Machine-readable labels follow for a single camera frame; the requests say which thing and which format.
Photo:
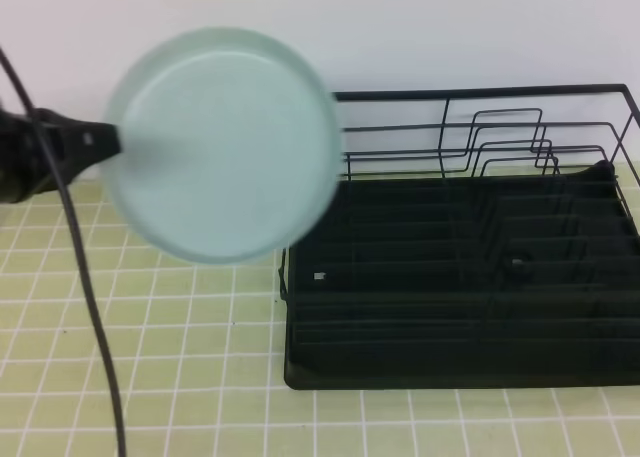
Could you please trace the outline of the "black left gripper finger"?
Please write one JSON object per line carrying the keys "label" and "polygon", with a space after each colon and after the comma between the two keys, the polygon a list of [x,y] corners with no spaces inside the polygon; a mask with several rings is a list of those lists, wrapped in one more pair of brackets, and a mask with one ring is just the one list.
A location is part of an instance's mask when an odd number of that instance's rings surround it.
{"label": "black left gripper finger", "polygon": [[60,128],[66,161],[100,163],[122,151],[118,130],[114,125],[74,121]]}

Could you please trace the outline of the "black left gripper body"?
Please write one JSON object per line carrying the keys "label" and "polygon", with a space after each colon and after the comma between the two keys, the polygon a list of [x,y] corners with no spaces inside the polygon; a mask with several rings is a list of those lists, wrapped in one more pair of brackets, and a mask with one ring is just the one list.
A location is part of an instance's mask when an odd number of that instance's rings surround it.
{"label": "black left gripper body", "polygon": [[[63,182],[70,184],[80,173],[66,155],[63,133],[80,125],[78,120],[50,109],[37,108],[36,115],[49,136],[60,165]],[[25,115],[1,109],[1,202],[19,203],[53,191],[57,185],[37,142],[32,121]]]}

